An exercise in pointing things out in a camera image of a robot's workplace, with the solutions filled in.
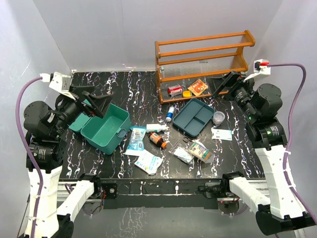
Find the white spray bottle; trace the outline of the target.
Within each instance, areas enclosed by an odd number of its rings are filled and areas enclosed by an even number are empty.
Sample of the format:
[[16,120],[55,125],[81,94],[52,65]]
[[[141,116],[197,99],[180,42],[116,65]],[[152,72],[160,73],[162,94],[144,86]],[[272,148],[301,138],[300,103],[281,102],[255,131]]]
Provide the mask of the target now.
[[146,125],[146,133],[150,132],[161,132],[161,131],[166,131],[168,130],[169,127],[166,124],[147,124]]

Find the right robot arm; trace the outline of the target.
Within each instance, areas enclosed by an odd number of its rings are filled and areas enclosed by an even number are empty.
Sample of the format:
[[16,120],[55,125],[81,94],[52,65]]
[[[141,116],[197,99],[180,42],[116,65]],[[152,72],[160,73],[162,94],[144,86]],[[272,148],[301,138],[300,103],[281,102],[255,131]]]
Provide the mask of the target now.
[[235,101],[247,118],[246,132],[264,170],[269,197],[254,188],[241,172],[223,174],[211,192],[238,196],[255,214],[266,235],[315,226],[313,216],[293,193],[294,186],[284,176],[290,173],[287,160],[288,140],[276,115],[282,106],[281,90],[269,83],[253,89],[253,78],[232,71],[221,78],[214,96],[227,87],[225,99]]

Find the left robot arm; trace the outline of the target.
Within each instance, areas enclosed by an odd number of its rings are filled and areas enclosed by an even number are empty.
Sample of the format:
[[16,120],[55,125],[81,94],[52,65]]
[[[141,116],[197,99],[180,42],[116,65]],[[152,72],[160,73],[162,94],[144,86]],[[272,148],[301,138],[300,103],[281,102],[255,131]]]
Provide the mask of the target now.
[[103,189],[98,175],[82,174],[65,201],[57,206],[59,177],[66,142],[61,138],[81,115],[103,118],[112,95],[93,96],[91,86],[75,86],[71,97],[60,94],[52,109],[43,101],[34,101],[24,110],[20,122],[19,94],[16,123],[27,151],[26,168],[30,179],[29,217],[24,238],[70,238],[74,220],[86,201],[100,197]]

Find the green medicine box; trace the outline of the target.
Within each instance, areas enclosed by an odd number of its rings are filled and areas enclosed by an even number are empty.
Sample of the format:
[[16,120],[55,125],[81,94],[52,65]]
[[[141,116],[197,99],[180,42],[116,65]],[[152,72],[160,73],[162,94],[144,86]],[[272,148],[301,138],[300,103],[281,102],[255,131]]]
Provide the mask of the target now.
[[69,126],[69,129],[80,133],[90,145],[110,155],[122,142],[130,127],[129,112],[110,104],[102,119],[81,114]]

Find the blue white bandage roll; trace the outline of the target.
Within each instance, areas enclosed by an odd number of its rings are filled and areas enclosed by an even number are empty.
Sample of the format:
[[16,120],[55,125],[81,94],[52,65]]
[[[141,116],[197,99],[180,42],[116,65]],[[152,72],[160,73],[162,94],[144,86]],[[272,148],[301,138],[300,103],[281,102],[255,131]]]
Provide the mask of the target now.
[[174,110],[175,110],[174,106],[169,107],[166,118],[165,118],[166,122],[171,122],[171,120],[173,118]]

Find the blue swab packet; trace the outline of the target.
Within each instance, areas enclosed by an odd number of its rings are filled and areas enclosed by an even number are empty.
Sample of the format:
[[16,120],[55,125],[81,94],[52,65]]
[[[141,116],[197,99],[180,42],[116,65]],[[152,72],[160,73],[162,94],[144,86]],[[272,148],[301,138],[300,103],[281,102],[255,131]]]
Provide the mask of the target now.
[[146,127],[132,126],[131,130],[129,144],[124,154],[128,156],[141,156],[144,153],[143,139],[146,134]]

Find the brown medicine bottle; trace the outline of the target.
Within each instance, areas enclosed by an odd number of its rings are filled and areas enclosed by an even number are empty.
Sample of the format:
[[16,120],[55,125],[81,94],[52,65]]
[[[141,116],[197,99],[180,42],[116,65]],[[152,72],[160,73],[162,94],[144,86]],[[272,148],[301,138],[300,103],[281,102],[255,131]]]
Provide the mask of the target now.
[[167,147],[167,143],[156,133],[151,132],[149,134],[149,140],[156,145],[156,147],[165,149]]

